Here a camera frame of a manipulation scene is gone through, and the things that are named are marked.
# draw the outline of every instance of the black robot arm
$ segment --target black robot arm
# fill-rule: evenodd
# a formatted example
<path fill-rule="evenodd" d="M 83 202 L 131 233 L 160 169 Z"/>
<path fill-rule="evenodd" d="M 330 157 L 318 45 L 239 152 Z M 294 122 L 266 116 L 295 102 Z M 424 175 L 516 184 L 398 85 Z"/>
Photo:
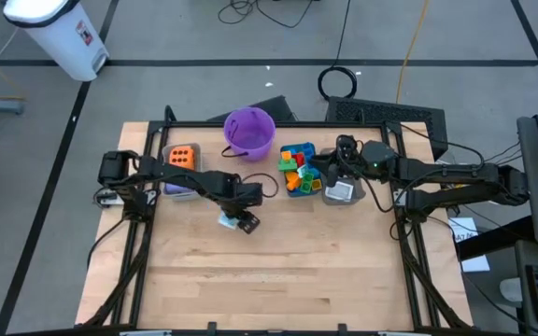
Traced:
<path fill-rule="evenodd" d="M 328 187 L 342 176 L 398 182 L 404 187 L 394 193 L 394 206 L 410 220 L 423 222 L 438 207 L 483 201 L 516 206 L 529 199 L 526 176 L 507 165 L 429 164 L 400 157 L 382 142 L 368 141 L 360 152 L 357 147 L 354 137 L 340 135 L 332 153 L 316 155 L 309 163 L 327 176 Z M 424 183 L 462 187 L 436 192 L 413 189 Z"/>
<path fill-rule="evenodd" d="M 130 175 L 131 163 L 137 169 L 136 173 Z M 246 233 L 253 232 L 260 224 L 246 209 L 262 204 L 262 184 L 242 183 L 238 174 L 194 172 L 124 150 L 110 151 L 103 156 L 97 181 L 121 197 L 126 218 L 148 219 L 152 214 L 150 197 L 136 187 L 150 182 L 164 182 L 195 190 L 217 203 L 228 218 L 238 219 L 238 228 Z"/>

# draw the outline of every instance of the concrete floor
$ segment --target concrete floor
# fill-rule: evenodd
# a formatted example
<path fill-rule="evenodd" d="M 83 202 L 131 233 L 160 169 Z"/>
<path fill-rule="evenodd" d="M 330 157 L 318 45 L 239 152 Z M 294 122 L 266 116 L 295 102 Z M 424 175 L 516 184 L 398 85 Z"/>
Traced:
<path fill-rule="evenodd" d="M 23 87 L 28 103 L 20 117 L 0 114 L 0 311 L 68 119 L 81 112 L 8 332 L 73 325 L 85 259 L 100 216 L 91 204 L 98 163 L 104 151 L 116 147 L 123 122 L 160 119 L 167 104 L 178 119 L 208 119 L 280 94 L 300 119 L 324 118 L 327 104 L 320 99 L 316 80 L 325 66 L 313 64 L 334 57 L 346 2 L 314 3 L 293 30 L 258 12 L 240 24 L 222 24 L 217 12 L 226 3 L 83 0 L 95 27 L 101 27 L 106 16 L 113 19 L 106 36 L 113 60 L 175 62 L 109 66 L 89 87 L 81 109 L 75 104 L 81 84 L 60 68 L 14 61 L 49 59 L 24 32 L 7 49 L 3 60 L 11 62 L 2 61 L 1 69 Z M 538 0 L 519 3 L 538 40 Z M 265 11 L 286 22 L 296 21 L 305 5 L 303 0 L 262 1 Z M 341 58 L 401 60 L 421 6 L 419 0 L 352 0 Z M 0 48 L 12 30 L 0 8 Z M 406 69 L 401 103 L 443 108 L 450 141 L 475 147 L 488 157 L 516 142 L 517 117 L 538 114 L 538 56 L 510 0 L 432 0 L 412 58 L 477 61 Z M 283 59 L 290 64 L 266 67 Z M 238 66 L 242 60 L 257 61 Z M 395 100 L 399 66 L 355 63 L 366 64 L 349 67 L 361 72 L 357 98 Z M 267 87 L 268 82 L 274 85 Z M 326 79 L 326 90 L 333 95 L 346 94 L 348 85 L 338 75 Z M 13 93 L 0 79 L 0 95 Z M 452 155 L 457 161 L 473 160 L 470 153 L 455 148 L 445 158 Z M 522 168 L 520 161 L 514 165 Z M 474 209 L 501 223 L 530 212 L 528 206 L 491 203 Z M 491 228 L 487 221 L 475 220 L 479 227 Z M 513 251 L 488 257 L 492 271 L 471 276 L 496 302 L 507 303 L 497 286 L 516 275 Z M 467 290 L 478 327 L 517 330 L 478 293 Z"/>

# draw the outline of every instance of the white trash can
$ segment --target white trash can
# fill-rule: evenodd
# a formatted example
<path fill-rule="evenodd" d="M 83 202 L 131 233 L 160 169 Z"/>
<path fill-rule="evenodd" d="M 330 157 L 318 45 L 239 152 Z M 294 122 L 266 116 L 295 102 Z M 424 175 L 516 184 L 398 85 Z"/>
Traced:
<path fill-rule="evenodd" d="M 4 16 L 75 80 L 95 79 L 109 57 L 78 0 L 8 0 Z"/>

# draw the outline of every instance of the wooden tabletop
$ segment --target wooden tabletop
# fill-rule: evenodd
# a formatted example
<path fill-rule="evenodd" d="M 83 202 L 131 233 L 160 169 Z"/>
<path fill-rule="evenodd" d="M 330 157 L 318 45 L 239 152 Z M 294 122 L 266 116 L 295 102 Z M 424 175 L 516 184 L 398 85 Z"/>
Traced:
<path fill-rule="evenodd" d="M 423 123 L 406 125 L 426 133 Z M 125 123 L 119 149 L 142 153 L 147 127 Z M 282 146 L 308 141 L 320 151 L 334 147 L 339 134 L 381 141 L 374 129 L 278 128 L 271 155 L 255 163 L 221 157 L 226 146 L 221 128 L 173 128 L 168 143 L 198 143 L 204 170 L 265 172 L 282 182 L 276 168 Z M 403 139 L 408 157 L 432 162 L 428 140 L 410 132 Z M 265 193 L 275 190 L 267 177 L 250 181 L 262 182 Z M 373 186 L 383 206 L 390 206 L 389 186 Z M 400 247 L 389 237 L 394 216 L 379 212 L 369 192 L 354 205 L 333 206 L 320 195 L 290 198 L 281 185 L 275 198 L 248 210 L 261 220 L 251 235 L 219 225 L 219 208 L 208 200 L 176 203 L 160 197 L 140 329 L 206 329 L 209 321 L 219 329 L 334 330 L 338 323 L 350 330 L 412 329 Z M 120 215 L 120 207 L 103 211 L 97 235 Z M 444 210 L 432 215 L 447 221 Z M 430 220 L 422 229 L 432 281 L 471 324 L 449 228 Z M 125 224 L 94 252 L 77 322 L 92 316 L 117 284 L 127 231 Z M 429 325 L 419 284 L 418 290 L 422 323 Z M 128 319 L 132 294 L 130 287 L 122 321 Z"/>

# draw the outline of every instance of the purple bucket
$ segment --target purple bucket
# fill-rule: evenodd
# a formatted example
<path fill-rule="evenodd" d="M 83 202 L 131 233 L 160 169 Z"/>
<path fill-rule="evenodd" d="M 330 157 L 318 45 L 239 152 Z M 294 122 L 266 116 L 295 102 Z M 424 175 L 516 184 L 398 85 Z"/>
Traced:
<path fill-rule="evenodd" d="M 223 135 L 230 145 L 226 150 L 231 148 L 235 154 L 225 157 L 259 161 L 271 150 L 276 137 L 276 124 L 260 108 L 245 107 L 230 113 L 223 124 Z"/>

